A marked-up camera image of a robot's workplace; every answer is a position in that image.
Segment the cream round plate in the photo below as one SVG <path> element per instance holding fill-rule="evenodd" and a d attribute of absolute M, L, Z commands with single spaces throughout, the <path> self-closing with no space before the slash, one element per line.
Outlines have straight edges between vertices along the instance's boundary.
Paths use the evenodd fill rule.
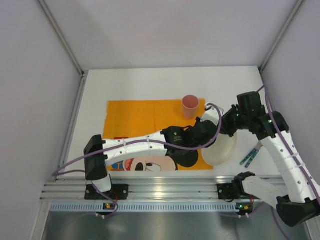
<path fill-rule="evenodd" d="M 214 144 L 208 148 L 201 149 L 201 155 L 204 162 L 213 167 L 224 164 L 233 155 L 236 149 L 237 140 L 237 133 L 232 137 L 219 134 Z"/>

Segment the pink plastic cup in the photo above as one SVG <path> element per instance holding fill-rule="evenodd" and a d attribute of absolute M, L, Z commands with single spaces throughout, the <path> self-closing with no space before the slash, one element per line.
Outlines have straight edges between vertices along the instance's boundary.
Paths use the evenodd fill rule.
<path fill-rule="evenodd" d="M 182 99 L 182 113 L 185 119 L 193 119 L 196 116 L 200 100 L 194 95 L 186 95 Z"/>

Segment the silver fork teal handle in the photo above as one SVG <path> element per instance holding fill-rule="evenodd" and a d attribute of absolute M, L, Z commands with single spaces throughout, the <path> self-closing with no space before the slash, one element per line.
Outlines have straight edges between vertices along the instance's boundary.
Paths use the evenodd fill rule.
<path fill-rule="evenodd" d="M 255 157 L 257 156 L 257 154 L 259 153 L 259 149 L 255 148 L 253 151 L 252 151 L 252 154 L 250 155 L 250 158 L 248 159 L 247 163 L 245 164 L 245 168 L 248 168 L 251 163 L 253 162 L 253 160 L 255 159 Z"/>

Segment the orange Mickey Mouse placemat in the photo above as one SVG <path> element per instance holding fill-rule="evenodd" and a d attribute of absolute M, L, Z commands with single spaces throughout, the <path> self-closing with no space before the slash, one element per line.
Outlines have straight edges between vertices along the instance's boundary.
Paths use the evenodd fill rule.
<path fill-rule="evenodd" d="M 183 115 L 182 100 L 119 100 L 109 101 L 104 121 L 103 139 L 128 139 L 145 136 L 170 126 L 193 126 L 195 118 Z M 202 171 L 213 170 L 202 153 L 191 153 L 186 160 L 168 156 L 145 156 L 114 163 L 108 171 Z"/>

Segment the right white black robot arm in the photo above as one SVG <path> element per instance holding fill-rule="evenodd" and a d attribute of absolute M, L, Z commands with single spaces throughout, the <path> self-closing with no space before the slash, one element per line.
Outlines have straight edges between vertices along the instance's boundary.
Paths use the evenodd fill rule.
<path fill-rule="evenodd" d="M 233 196 L 254 196 L 274 208 L 280 219 L 295 227 L 320 215 L 320 185 L 313 179 L 295 148 L 284 117 L 264 106 L 260 94 L 252 91 L 237 96 L 238 103 L 222 117 L 221 133 L 232 137 L 248 130 L 268 151 L 287 189 L 287 195 L 252 172 L 232 180 Z"/>

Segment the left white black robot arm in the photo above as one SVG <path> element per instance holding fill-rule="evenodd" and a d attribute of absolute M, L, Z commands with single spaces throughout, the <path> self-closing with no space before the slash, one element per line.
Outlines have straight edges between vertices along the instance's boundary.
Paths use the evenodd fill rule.
<path fill-rule="evenodd" d="M 194 126 L 170 126 L 142 137 L 103 139 L 95 135 L 83 151 L 85 178 L 106 193 L 112 189 L 107 167 L 121 161 L 130 160 L 135 171 L 191 168 L 198 161 L 198 151 L 213 145 L 220 129 L 220 121 L 197 119 Z"/>

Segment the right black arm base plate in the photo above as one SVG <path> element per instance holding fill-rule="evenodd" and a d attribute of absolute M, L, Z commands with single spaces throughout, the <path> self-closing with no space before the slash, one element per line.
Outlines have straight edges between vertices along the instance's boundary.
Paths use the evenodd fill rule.
<path fill-rule="evenodd" d="M 241 184 L 237 183 L 218 183 L 216 185 L 218 199 L 224 201 L 234 201 L 234 200 L 258 200 L 259 198 L 255 195 L 249 195 L 244 192 L 244 189 Z"/>

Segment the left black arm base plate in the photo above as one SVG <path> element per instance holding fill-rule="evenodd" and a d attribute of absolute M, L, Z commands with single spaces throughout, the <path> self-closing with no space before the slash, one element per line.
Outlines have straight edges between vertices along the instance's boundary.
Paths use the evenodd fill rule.
<path fill-rule="evenodd" d="M 126 200 L 129 194 L 128 184 L 113 184 L 110 191 L 103 192 L 104 195 L 108 196 L 110 199 L 116 200 Z M 106 200 L 104 196 L 97 192 L 92 184 L 88 184 L 85 189 L 85 200 Z"/>

